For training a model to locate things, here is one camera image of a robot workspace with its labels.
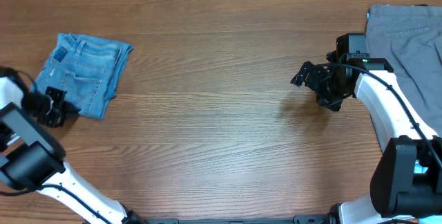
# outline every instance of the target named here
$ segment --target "denim fabric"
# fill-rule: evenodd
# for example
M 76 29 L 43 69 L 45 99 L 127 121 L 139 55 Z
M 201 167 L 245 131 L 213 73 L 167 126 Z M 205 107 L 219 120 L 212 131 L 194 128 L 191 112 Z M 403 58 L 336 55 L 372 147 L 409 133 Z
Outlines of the denim fabric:
M 57 47 L 36 79 L 39 91 L 48 86 L 66 91 L 65 100 L 80 115 L 103 118 L 115 97 L 118 80 L 132 51 L 130 44 L 88 35 L 58 34 Z

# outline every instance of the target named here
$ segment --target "blue denim jeans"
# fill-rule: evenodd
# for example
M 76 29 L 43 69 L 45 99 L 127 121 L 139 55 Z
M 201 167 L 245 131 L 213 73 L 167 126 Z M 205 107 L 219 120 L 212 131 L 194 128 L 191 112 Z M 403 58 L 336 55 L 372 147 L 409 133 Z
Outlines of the blue denim jeans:
M 58 34 L 57 47 L 36 79 L 38 90 L 66 91 L 65 100 L 81 109 L 80 115 L 103 118 L 131 51 L 122 41 Z

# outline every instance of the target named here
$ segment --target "belt loop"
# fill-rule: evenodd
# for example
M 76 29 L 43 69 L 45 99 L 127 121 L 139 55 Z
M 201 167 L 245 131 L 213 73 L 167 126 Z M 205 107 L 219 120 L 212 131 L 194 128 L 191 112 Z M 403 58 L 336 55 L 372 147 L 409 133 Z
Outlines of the belt loop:
M 75 54 L 76 54 L 76 55 L 80 55 L 81 50 L 83 49 L 83 46 L 84 46 L 85 43 L 86 43 L 86 41 L 82 40 L 82 41 L 80 42 L 80 44 L 78 44 L 77 51 L 75 51 Z

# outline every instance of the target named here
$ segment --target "wood grain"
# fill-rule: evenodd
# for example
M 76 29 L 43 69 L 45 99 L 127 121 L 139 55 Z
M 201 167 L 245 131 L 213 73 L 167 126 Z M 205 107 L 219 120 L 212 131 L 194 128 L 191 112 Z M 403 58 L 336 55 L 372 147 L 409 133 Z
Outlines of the wood grain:
M 37 76 L 58 32 L 135 50 L 103 120 L 51 129 L 73 167 L 145 217 L 325 213 L 369 189 L 381 152 L 370 116 L 332 113 L 289 80 L 372 3 L 440 0 L 0 0 L 1 65 Z M 0 223 L 78 223 L 59 203 L 2 198 Z

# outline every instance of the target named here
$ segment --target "wooden tabletop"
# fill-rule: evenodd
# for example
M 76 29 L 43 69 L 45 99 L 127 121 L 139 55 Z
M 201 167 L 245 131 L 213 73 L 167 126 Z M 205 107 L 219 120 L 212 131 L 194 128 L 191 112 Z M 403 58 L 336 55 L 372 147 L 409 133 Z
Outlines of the wooden tabletop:
M 373 3 L 441 0 L 0 0 L 2 66 L 37 76 L 57 33 L 134 46 L 103 120 L 50 132 L 86 180 L 146 218 L 326 213 L 369 190 L 381 157 L 358 100 L 333 113 L 289 83 L 364 32 Z M 80 223 L 37 193 L 0 223 Z

